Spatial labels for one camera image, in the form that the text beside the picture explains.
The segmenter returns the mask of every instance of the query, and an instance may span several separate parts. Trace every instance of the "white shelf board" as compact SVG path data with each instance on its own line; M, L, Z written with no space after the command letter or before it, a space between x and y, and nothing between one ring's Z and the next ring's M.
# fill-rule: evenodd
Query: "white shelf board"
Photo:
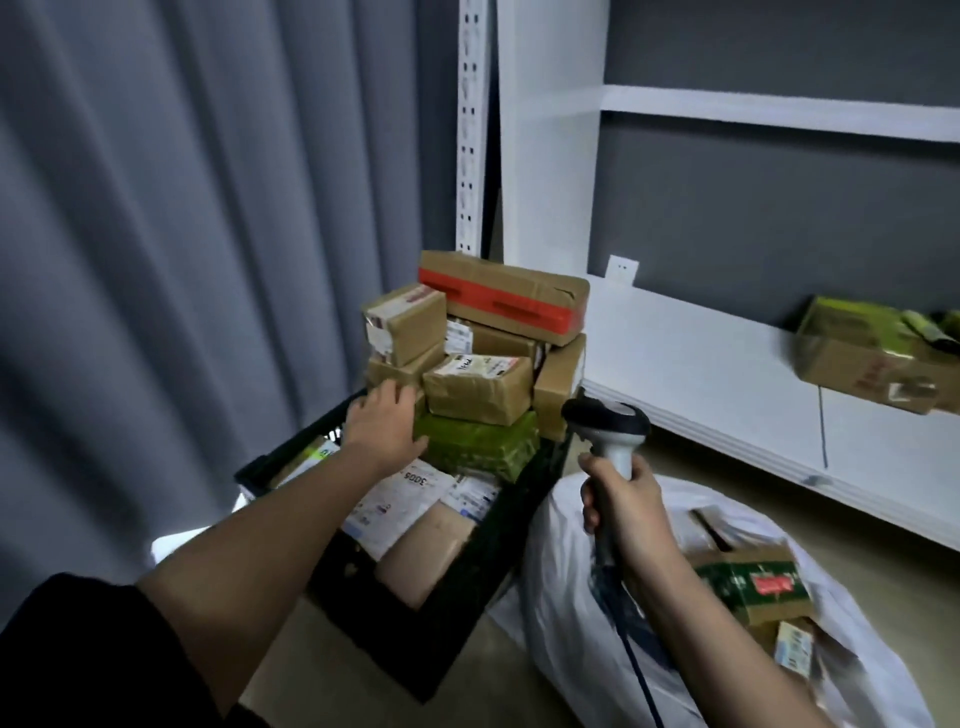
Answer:
M785 356L791 334L640 288L590 280L588 390L798 483L824 474L817 387Z
M960 109L946 107L626 85L605 85L601 107L604 111L960 142Z
M823 398L828 495L960 550L960 416Z

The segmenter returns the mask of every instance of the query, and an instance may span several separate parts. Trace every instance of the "gray wall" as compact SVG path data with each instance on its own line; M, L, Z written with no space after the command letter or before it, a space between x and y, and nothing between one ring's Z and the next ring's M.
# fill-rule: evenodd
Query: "gray wall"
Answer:
M852 5L613 0L607 81L960 106L960 3L877 3L860 26ZM625 255L638 286L777 326L812 294L957 307L957 150L605 113L589 271Z

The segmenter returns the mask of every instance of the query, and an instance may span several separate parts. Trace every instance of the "green plastic-wrapped package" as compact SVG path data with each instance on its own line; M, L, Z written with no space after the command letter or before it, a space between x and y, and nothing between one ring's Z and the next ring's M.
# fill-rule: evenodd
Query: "green plastic-wrapped package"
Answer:
M430 447L422 459L447 473L484 471L508 483L540 447L537 414L527 412L509 427L483 425L426 414L414 423L414 436L427 435Z

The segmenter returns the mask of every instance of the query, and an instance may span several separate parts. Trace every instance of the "white label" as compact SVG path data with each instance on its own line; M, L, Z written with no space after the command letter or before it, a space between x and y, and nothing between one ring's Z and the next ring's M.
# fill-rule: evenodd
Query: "white label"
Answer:
M500 486L495 477L458 475L453 488L444 494L440 502L448 505L461 516L480 522L490 513L491 506L500 495Z
M332 455L338 449L340 448L337 446L337 444L331 443L329 440L324 440L323 443L318 448L309 449L310 454L307 455L306 459L302 463L297 465L297 468L292 473L290 473L285 478L283 478L279 483L277 483L276 485L277 488L279 488L284 483L290 482L298 475L302 473L306 473L313 466L315 466L317 463L321 462L322 460L325 460L328 455Z
M776 663L808 678L812 659L813 636L782 621L777 632L777 649L774 650Z
M385 328L383 325L393 318L396 318L404 311L409 311L415 305L418 305L425 299L436 294L440 296L440 291L435 291L422 283L416 288L412 288L402 296L396 296L376 305L367 311L367 319L378 328Z
M473 329L456 321L447 321L444 352L473 353Z
M367 341L373 349L384 356L390 356L394 352L394 337L385 328L378 328L367 322Z
M514 364L516 364L515 356L460 354L454 356L439 369L434 370L434 374L442 376L481 376L484 379L498 379L509 372Z
M374 561L379 561L455 482L452 475L414 460L399 473L374 485L341 528Z
M577 393L580 382L584 380L584 365L587 363L587 350L580 352L580 360L577 362L577 368L573 371L573 381L570 383L570 396Z

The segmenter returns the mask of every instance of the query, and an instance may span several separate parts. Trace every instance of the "left hand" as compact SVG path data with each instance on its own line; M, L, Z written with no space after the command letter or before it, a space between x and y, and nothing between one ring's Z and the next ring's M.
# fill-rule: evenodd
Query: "left hand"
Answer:
M426 450L428 440L414 442L417 390L387 379L358 398L347 411L343 450L359 453L382 480L410 465Z

